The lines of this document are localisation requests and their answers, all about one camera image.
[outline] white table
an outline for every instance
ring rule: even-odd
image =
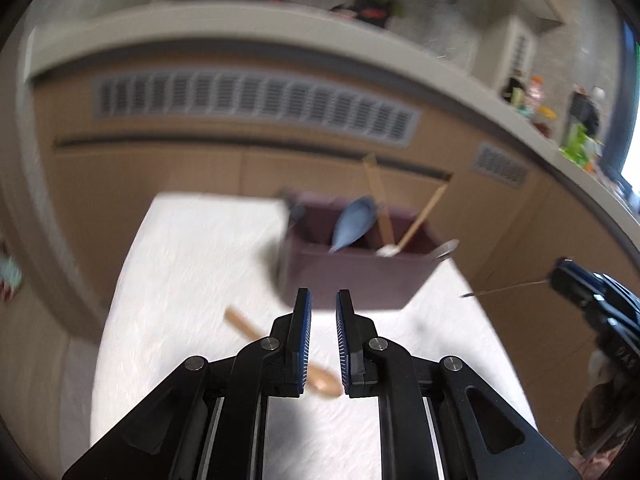
[[[235,355],[247,341],[223,320],[229,304],[265,333],[290,312],[272,270],[287,211],[277,200],[200,194],[156,197],[120,273],[95,373],[96,442],[181,361]],[[489,320],[452,260],[401,311],[365,312],[411,354],[460,356],[525,419],[534,419]],[[314,310],[310,359],[340,375],[335,314]],[[270,399],[266,480],[380,478],[377,399]]]

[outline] silver bolt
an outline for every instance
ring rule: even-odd
[[[191,370],[192,372],[200,370],[203,366],[204,359],[199,355],[191,356],[184,362],[184,367],[187,368],[187,370]]]
[[[260,341],[260,346],[265,350],[275,350],[280,346],[280,342],[274,337],[265,337]]]
[[[457,372],[458,370],[462,370],[462,361],[453,356],[445,357],[444,367],[452,372]]]
[[[374,337],[369,339],[369,346],[374,350],[384,350],[389,346],[389,343],[383,337]]]

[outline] floor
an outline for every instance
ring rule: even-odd
[[[0,413],[43,480],[89,448],[94,345],[70,338],[25,283],[0,304]]]

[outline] bottle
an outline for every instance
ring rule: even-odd
[[[535,75],[531,78],[529,86],[527,86],[527,92],[524,97],[524,106],[521,113],[530,118],[538,110],[545,95],[542,91],[542,78],[539,75]]]

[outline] gray vent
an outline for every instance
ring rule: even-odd
[[[420,110],[286,72],[215,68],[124,73],[94,81],[95,114],[212,115],[298,123],[407,146]]]
[[[525,164],[488,142],[481,142],[478,145],[473,169],[513,187],[522,186],[529,173],[529,168]]]

